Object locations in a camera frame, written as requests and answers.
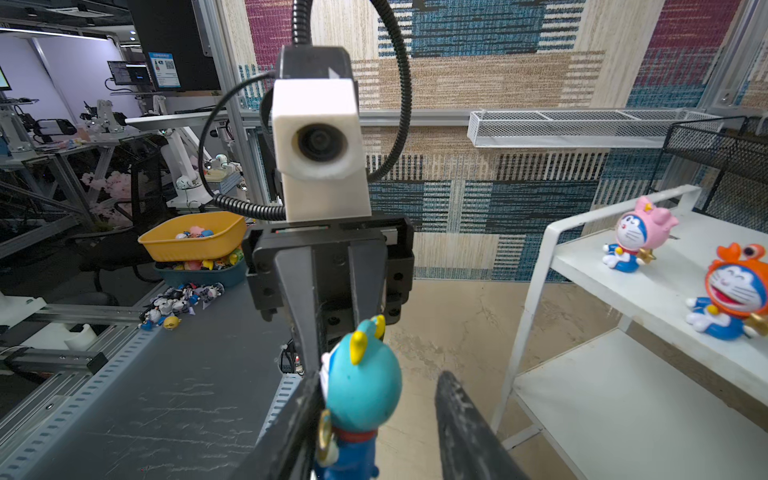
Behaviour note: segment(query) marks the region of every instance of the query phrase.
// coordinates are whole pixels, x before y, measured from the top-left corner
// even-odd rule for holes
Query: yellow horn
[[[349,357],[353,365],[359,365],[362,362],[362,356],[366,354],[368,346],[368,337],[363,332],[354,332],[349,340]]]
[[[384,330],[386,329],[386,321],[384,320],[384,315],[377,315],[376,316],[376,333],[374,336],[381,340],[384,337]]]

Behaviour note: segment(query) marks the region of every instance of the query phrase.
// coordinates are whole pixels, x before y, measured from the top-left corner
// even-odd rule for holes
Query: pink hat
[[[679,221],[667,208],[657,208],[648,197],[640,197],[634,211],[628,214],[639,217],[645,224],[646,240],[643,248],[658,248],[667,241],[670,230]]]

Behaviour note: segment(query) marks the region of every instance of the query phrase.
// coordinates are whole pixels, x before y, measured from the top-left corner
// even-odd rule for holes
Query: black conveyor belt surface
[[[26,478],[226,478],[253,450],[281,374],[284,319],[241,283],[160,331]]]

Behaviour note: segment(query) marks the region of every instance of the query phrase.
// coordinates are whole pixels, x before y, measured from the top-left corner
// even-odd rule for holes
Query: black mesh rack
[[[703,192],[696,211],[768,233],[768,120],[742,116],[673,124],[656,168],[669,156],[699,164],[693,183]]]

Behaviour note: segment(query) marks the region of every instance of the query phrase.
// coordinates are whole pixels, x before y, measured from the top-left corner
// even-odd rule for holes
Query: open red mouth
[[[738,300],[732,299],[731,297],[729,297],[728,295],[723,293],[721,290],[718,290],[715,286],[712,286],[712,291],[715,294],[715,298],[717,298],[721,302],[733,303],[733,304],[736,304],[736,305],[743,305],[743,303],[741,303]]]

